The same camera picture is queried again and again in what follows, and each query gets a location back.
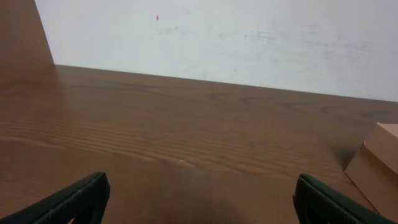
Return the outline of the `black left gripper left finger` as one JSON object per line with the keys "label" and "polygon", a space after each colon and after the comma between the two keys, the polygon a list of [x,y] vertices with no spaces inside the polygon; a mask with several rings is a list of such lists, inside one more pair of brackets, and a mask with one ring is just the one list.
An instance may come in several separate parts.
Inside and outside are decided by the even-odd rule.
{"label": "black left gripper left finger", "polygon": [[2,224],[100,224],[110,195],[105,172],[94,172],[12,215]]}

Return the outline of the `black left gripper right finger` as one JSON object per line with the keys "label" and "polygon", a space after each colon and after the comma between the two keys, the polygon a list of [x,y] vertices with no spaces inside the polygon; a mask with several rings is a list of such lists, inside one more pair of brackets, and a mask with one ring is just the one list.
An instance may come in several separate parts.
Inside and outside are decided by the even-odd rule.
{"label": "black left gripper right finger", "polygon": [[394,224],[309,174],[300,174],[293,203],[300,224]]}

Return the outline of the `cardboard box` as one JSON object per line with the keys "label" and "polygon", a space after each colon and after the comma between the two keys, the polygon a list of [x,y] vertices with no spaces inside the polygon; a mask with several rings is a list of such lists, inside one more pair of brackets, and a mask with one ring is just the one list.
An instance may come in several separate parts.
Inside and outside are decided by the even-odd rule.
{"label": "cardboard box", "polygon": [[397,125],[377,123],[345,173],[384,217],[397,221]]}

